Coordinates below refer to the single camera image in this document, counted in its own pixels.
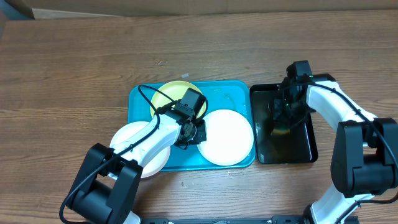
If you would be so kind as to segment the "green yellow sponge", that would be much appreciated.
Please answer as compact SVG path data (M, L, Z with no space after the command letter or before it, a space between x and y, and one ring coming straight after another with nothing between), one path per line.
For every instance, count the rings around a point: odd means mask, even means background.
M272 135L285 135L290 133L290 127L282 124L274 124L271 134Z

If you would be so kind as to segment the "yellow plate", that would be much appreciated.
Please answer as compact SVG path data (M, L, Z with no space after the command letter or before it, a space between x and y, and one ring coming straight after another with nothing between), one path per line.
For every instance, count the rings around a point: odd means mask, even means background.
M168 82L161 87L158 88L159 91L162 93L166 94L173 100L179 100L182 99L183 95L185 92L189 89L192 88L195 91L198 91L201 93L198 87L196 87L194 84L186 82L186 81L172 81ZM151 99L151 103L155 106L155 108L159 108L161 106L166 105L167 103L170 103L171 101L162 95L159 92L155 92Z

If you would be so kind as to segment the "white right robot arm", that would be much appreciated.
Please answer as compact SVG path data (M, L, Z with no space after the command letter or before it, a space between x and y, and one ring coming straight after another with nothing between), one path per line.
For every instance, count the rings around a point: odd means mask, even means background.
M397 197L377 200L397 188L397 122L378 118L348 97L334 80L286 78L270 109L274 127L286 132L312 111L336 133L331 159L332 184L307 208L309 223L346 223L365 203L390 204Z

